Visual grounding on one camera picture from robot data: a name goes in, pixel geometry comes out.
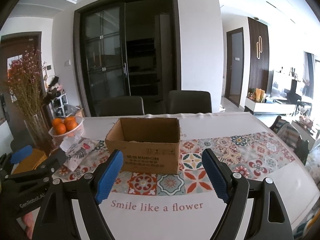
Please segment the dark left dining chair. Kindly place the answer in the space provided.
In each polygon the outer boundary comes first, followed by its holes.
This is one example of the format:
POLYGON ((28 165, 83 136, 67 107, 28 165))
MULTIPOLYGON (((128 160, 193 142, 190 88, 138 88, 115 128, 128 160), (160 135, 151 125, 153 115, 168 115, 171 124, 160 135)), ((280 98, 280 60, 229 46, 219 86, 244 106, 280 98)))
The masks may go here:
POLYGON ((140 96, 118 96, 103 100, 98 105, 99 116, 144 115, 143 99, 140 96))

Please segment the brown cardboard box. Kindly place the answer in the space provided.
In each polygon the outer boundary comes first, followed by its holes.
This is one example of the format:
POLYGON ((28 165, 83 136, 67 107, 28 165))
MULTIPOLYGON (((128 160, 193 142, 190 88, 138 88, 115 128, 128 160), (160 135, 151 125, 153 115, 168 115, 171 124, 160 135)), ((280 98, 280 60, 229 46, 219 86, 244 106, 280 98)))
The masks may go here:
POLYGON ((123 171, 178 174, 180 135, 176 118, 120 118, 105 143, 123 153, 123 171))

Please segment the dark glass door cabinet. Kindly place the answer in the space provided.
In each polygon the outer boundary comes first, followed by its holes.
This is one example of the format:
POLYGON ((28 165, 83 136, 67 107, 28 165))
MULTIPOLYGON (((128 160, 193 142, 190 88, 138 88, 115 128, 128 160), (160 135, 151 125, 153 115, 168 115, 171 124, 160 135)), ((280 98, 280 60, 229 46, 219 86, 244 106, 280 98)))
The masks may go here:
POLYGON ((102 104, 119 96, 163 114, 169 92, 181 88, 178 0, 92 2, 74 12, 73 47, 87 116, 101 116, 102 104))

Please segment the glass vase with dried flowers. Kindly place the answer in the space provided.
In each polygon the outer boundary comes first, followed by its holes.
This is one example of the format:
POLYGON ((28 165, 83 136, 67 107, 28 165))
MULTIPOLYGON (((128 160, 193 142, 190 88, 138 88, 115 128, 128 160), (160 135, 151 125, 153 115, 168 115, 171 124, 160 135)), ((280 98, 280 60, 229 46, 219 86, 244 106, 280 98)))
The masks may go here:
POLYGON ((43 116, 42 70, 41 52, 26 48, 19 59, 9 64, 4 85, 16 98, 14 104, 23 116, 35 147, 50 155, 54 145, 43 116))

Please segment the dark dining chair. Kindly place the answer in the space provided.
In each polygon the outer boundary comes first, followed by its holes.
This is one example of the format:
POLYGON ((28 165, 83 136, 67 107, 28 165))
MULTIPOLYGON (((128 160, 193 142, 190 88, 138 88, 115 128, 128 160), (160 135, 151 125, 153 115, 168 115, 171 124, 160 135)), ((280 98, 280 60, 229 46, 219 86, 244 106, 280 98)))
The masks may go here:
POLYGON ((103 100, 98 105, 99 116, 144 115, 143 99, 140 96, 118 96, 103 100))
POLYGON ((198 90, 172 90, 168 95, 167 113, 212 113, 210 93, 198 90))

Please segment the dark right dining chair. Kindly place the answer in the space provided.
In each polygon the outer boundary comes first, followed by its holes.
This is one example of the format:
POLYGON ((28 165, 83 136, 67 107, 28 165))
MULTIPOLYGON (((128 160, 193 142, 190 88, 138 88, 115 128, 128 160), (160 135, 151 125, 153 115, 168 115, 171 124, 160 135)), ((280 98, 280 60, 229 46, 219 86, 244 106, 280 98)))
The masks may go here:
POLYGON ((210 93, 198 90, 172 90, 168 95, 167 113, 212 113, 210 93))

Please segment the floral fabric tissue pouch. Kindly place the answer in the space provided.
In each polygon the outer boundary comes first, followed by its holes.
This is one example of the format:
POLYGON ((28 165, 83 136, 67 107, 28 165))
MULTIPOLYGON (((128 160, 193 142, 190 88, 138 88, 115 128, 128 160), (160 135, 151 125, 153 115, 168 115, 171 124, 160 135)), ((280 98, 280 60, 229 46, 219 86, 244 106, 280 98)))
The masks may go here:
POLYGON ((97 140, 80 136, 65 137, 59 146, 66 154, 66 161, 64 165, 70 171, 75 171, 81 162, 95 149, 97 145, 97 140))

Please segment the patterned table runner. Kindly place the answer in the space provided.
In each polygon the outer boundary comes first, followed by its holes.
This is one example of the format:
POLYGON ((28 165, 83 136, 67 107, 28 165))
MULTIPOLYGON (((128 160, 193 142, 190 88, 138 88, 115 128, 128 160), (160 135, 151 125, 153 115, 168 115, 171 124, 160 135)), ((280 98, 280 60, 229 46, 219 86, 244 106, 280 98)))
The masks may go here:
POLYGON ((180 143, 178 174, 123 171, 112 192, 145 196, 203 193, 212 185, 202 166, 202 151, 212 149, 219 161, 247 179, 259 179, 293 162, 295 157, 273 133, 184 140, 180 143))

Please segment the white basket of oranges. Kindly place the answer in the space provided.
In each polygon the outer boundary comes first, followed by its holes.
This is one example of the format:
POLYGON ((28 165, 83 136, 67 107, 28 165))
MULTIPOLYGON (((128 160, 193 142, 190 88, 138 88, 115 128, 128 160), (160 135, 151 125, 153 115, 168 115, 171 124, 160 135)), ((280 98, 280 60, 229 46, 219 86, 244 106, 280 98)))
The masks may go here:
POLYGON ((81 116, 55 118, 48 133, 55 141, 61 141, 65 137, 82 135, 84 133, 84 118, 81 116))

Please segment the white tv console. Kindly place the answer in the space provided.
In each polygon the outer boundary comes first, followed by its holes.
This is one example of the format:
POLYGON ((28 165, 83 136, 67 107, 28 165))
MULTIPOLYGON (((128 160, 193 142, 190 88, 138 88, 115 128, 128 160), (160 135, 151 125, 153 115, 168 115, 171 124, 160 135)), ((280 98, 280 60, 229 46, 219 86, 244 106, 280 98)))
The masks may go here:
POLYGON ((287 100, 274 100, 273 102, 256 102, 246 98, 245 112, 252 114, 293 114, 300 101, 290 103, 287 100))

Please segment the woven yellow placemat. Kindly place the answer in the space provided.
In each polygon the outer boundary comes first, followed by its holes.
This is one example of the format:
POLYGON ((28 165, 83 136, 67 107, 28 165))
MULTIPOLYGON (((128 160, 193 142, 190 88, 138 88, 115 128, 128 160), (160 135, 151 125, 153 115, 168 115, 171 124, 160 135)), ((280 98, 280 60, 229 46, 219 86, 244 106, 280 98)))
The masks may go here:
POLYGON ((35 170, 42 162, 47 159, 45 152, 39 149, 33 149, 31 155, 24 158, 12 172, 12 174, 18 174, 22 172, 28 172, 35 170))

